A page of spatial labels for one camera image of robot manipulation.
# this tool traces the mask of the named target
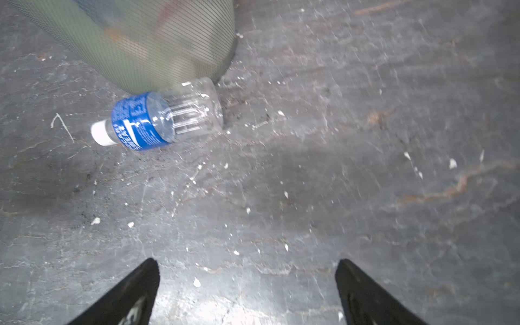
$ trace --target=mesh basket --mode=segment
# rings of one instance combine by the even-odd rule
[[[8,0],[132,94],[218,80],[235,53],[233,0]]]

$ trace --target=bottle cap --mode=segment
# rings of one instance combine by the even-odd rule
[[[105,128],[105,123],[107,120],[99,121],[90,127],[90,133],[92,133],[92,137],[94,140],[102,145],[102,146],[113,146],[117,145],[117,142],[114,142],[107,133],[107,129]]]

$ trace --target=pocari sweat bottle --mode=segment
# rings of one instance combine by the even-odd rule
[[[118,101],[112,117],[92,124],[102,146],[146,150],[222,131],[222,107],[209,78]]]

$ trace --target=bottle label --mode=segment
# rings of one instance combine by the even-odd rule
[[[152,125],[146,105],[148,94],[118,101],[112,110],[112,126],[119,140],[133,150],[167,145]]]

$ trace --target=gray floor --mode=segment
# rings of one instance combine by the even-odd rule
[[[431,324],[517,323],[520,4],[384,1],[242,0],[230,134],[132,152],[89,134],[125,94],[1,0],[0,323],[151,256],[153,324],[338,323],[340,258]]]

